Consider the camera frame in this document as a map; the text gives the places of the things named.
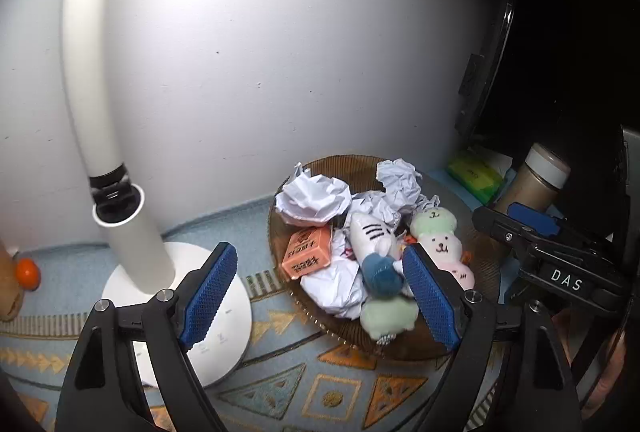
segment metal screw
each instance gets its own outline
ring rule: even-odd
[[[471,302],[472,304],[482,302],[482,293],[476,291],[475,289],[467,289],[465,291],[465,300],[467,302]]]
[[[174,297],[173,289],[161,289],[156,293],[156,298],[161,302],[168,302]]]
[[[100,312],[107,309],[107,307],[109,307],[109,301],[106,298],[101,298],[94,304],[94,309]]]
[[[529,302],[529,309],[531,309],[534,313],[538,313],[543,308],[543,304],[540,300],[532,300]]]

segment green plush toy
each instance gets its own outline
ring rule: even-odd
[[[411,234],[420,240],[421,235],[452,234],[457,226],[456,216],[446,208],[438,206],[437,208],[429,208],[426,212],[415,214],[409,229]]]
[[[378,341],[382,336],[411,331],[418,318],[418,304],[402,296],[369,298],[362,306],[360,325]]]

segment soap box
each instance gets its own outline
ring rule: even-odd
[[[331,264],[331,226],[305,228],[291,235],[280,265],[292,280]]]

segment white lamp base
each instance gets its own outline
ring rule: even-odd
[[[170,286],[158,287],[159,290],[165,287],[175,289],[188,272],[202,266],[211,254],[205,248],[186,242],[166,242],[164,246],[174,262],[175,279]],[[122,266],[118,266],[111,273],[102,291],[102,298],[113,301],[116,307],[145,303],[152,296],[140,291]],[[220,309],[213,319],[207,336],[187,352],[202,386],[216,383],[238,364],[249,343],[251,322],[249,295],[236,275],[220,304]],[[133,342],[133,349],[136,353],[140,380],[157,387],[158,382],[151,367],[146,343]]]

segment green triangle pattern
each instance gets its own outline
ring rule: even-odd
[[[229,405],[256,414],[282,419],[296,393],[305,368],[306,364],[299,364],[249,385],[220,392],[216,397]]]

